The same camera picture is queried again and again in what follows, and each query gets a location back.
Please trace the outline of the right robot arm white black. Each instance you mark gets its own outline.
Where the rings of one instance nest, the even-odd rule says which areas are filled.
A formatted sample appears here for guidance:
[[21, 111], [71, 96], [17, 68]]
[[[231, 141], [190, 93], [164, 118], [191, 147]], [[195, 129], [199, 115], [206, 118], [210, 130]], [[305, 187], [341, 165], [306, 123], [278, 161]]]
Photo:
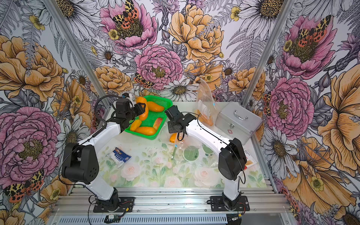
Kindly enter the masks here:
[[182, 133], [183, 136], [195, 138], [216, 155], [218, 155], [218, 170], [225, 177], [224, 190], [222, 193], [223, 206], [228, 211], [235, 211], [240, 205], [242, 193], [240, 183], [245, 183], [244, 173], [247, 158], [241, 141], [237, 138], [229, 139], [221, 136], [200, 122], [200, 115], [192, 112], [183, 114], [177, 106], [165, 110], [169, 119], [168, 131]]

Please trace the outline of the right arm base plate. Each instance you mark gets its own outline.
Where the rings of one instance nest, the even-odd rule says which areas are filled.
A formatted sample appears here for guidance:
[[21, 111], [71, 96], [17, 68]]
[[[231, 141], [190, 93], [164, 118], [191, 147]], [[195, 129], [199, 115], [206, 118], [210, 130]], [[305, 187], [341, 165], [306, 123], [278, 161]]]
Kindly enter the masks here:
[[212, 212], [248, 212], [250, 206], [246, 196], [238, 196], [230, 200], [225, 196], [211, 196], [206, 202], [211, 206]]

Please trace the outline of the clear zip-top bag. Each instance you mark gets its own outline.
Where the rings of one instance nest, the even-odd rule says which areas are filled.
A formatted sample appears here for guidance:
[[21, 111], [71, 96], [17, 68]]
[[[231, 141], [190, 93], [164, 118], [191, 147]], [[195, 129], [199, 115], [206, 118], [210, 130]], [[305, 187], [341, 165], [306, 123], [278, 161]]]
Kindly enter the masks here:
[[[172, 134], [166, 135], [169, 141]], [[183, 162], [196, 167], [217, 168], [218, 156], [206, 144], [193, 138], [186, 137], [182, 141], [177, 140], [170, 153], [172, 162]]]
[[204, 81], [203, 79], [200, 79], [196, 83], [199, 84], [197, 89], [196, 110], [199, 109], [201, 111], [205, 108], [209, 109], [209, 111], [213, 116], [214, 125], [215, 125], [217, 116], [220, 112], [220, 108], [217, 106], [216, 102], [214, 101], [212, 92], [207, 82]]

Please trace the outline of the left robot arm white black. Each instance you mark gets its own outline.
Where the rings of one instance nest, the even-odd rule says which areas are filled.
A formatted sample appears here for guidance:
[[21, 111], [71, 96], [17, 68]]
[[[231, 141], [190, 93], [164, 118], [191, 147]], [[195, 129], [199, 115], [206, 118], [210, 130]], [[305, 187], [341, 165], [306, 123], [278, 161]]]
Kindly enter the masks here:
[[68, 143], [64, 148], [61, 164], [63, 178], [72, 185], [82, 185], [95, 196], [95, 205], [106, 212], [114, 212], [120, 207], [116, 188], [110, 186], [98, 173], [97, 150], [103, 148], [113, 137], [130, 126], [131, 121], [145, 113], [145, 103], [133, 104], [128, 94], [115, 96], [114, 113], [108, 120], [100, 116], [102, 127], [81, 142]]

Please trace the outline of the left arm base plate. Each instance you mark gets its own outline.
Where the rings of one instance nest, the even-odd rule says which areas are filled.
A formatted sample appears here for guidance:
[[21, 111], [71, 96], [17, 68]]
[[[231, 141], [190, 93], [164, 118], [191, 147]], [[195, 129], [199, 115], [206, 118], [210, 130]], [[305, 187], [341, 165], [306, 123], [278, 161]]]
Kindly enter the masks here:
[[110, 200], [97, 200], [93, 209], [94, 213], [124, 213], [132, 212], [134, 197], [117, 197]]

